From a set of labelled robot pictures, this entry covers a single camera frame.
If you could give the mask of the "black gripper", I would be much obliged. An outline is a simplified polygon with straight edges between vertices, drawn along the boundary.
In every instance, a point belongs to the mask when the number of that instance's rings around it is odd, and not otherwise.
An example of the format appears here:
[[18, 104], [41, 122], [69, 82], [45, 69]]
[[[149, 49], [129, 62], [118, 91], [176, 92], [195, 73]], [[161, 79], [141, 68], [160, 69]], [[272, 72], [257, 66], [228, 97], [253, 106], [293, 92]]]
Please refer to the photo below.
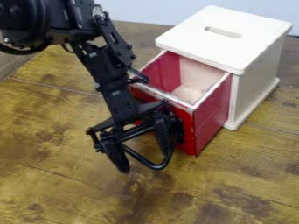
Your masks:
[[110, 117], [86, 130], [96, 151], [106, 154], [121, 173], [129, 173], [129, 162], [118, 142], [126, 130], [154, 119], [154, 137], [165, 158], [173, 154], [176, 141], [175, 119], [169, 116], [172, 112], [168, 108], [168, 101], [138, 103], [128, 88], [130, 83], [130, 80], [121, 83], [96, 82], [94, 89], [102, 94]]

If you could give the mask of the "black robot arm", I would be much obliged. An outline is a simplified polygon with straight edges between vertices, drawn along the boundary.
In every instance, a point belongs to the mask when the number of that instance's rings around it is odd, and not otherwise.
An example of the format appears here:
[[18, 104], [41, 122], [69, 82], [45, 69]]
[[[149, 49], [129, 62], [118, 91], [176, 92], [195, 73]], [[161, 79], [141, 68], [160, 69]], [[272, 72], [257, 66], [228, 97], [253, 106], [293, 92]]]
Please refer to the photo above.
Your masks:
[[[132, 46], [118, 35], [101, 5], [93, 0], [0, 0], [0, 32], [4, 53], [29, 55], [60, 45], [77, 56], [110, 113], [86, 130], [94, 150], [106, 154], [122, 173], [129, 172], [129, 158], [161, 170], [179, 141], [180, 120], [169, 111], [168, 101], [138, 103], [130, 95], [128, 86], [149, 79], [132, 68]], [[163, 153], [157, 164], [124, 145], [149, 131]]]

